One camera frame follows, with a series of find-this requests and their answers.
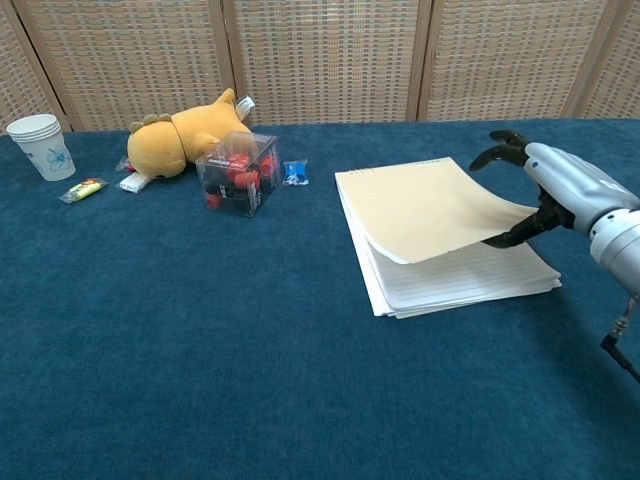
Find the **snack package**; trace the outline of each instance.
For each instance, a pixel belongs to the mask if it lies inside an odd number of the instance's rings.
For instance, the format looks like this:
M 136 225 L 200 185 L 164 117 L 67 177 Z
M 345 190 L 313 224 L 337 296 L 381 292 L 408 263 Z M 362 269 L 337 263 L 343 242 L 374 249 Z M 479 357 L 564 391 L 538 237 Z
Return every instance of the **snack package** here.
M 138 172 L 134 172 L 129 175 L 127 178 L 122 180 L 118 186 L 122 190 L 126 190 L 127 192 L 138 193 L 144 187 L 146 187 L 153 179 L 149 177 L 145 177 L 144 175 L 140 175 Z
M 118 162 L 118 164 L 116 165 L 116 172 L 121 172 L 122 170 L 128 170 L 129 172 L 136 171 L 136 169 L 133 168 L 133 165 L 131 165 L 131 161 L 129 160 L 129 157 L 127 157 L 126 155 L 123 155 L 122 158 L 120 158 L 120 161 Z
M 89 195 L 96 193 L 105 185 L 107 185 L 107 182 L 101 178 L 87 178 L 84 182 L 71 187 L 59 198 L 64 203 L 79 202 L 83 198 L 87 198 Z
M 296 160 L 295 162 L 283 162 L 284 179 L 283 185 L 309 185 L 306 167 L 307 160 Z

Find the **cable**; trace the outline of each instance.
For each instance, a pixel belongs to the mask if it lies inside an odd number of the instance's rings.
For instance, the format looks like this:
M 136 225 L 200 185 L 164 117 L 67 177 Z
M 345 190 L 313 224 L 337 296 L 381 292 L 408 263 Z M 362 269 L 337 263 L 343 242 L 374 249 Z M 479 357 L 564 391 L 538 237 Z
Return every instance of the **cable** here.
M 624 354 L 618 349 L 616 344 L 618 339 L 625 333 L 625 331 L 631 325 L 631 315 L 633 309 L 636 306 L 636 301 L 633 297 L 629 298 L 627 302 L 627 308 L 622 316 L 616 319 L 611 331 L 602 339 L 600 346 L 620 365 L 624 370 L 628 371 L 635 380 L 640 383 L 640 373 L 633 368 L 631 362 L 624 356 Z

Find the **white label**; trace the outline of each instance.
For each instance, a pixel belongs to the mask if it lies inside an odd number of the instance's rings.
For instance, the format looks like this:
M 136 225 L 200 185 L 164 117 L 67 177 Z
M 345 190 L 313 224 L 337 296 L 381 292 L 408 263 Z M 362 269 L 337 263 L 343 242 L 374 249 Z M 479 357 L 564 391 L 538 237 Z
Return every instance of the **white label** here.
M 122 180 L 119 183 L 119 186 L 121 189 L 127 190 L 128 192 L 138 193 L 140 190 L 146 187 L 147 184 L 151 182 L 151 180 L 153 179 L 140 175 L 138 172 L 134 172 L 127 178 Z
M 255 183 L 250 183 L 247 187 L 247 191 L 249 192 L 249 205 L 251 206 L 251 212 L 255 212 L 262 202 L 260 191 L 256 191 Z
M 236 104 L 236 115 L 240 120 L 244 120 L 244 118 L 249 115 L 249 112 L 256 104 L 253 103 L 251 97 L 244 97 Z

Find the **green yellow packet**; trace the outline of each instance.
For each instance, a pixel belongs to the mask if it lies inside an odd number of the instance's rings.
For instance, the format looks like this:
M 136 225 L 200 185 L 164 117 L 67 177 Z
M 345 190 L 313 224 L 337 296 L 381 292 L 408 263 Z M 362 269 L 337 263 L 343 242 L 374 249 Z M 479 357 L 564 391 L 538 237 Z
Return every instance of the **green yellow packet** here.
M 107 185 L 107 182 L 101 178 L 87 178 L 84 182 L 71 187 L 59 198 L 64 203 L 78 202 L 83 198 L 87 198 L 89 195 L 96 193 L 105 185 Z

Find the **stuffed animal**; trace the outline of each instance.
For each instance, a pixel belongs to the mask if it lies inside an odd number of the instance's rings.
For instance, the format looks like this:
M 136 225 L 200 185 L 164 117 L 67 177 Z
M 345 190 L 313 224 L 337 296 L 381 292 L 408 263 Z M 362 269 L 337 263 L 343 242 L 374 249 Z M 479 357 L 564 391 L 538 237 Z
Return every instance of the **stuffed animal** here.
M 131 165 L 145 177 L 169 178 L 181 173 L 232 131 L 249 132 L 235 110 L 228 88 L 211 105 L 174 115 L 147 115 L 129 126 L 127 153 Z

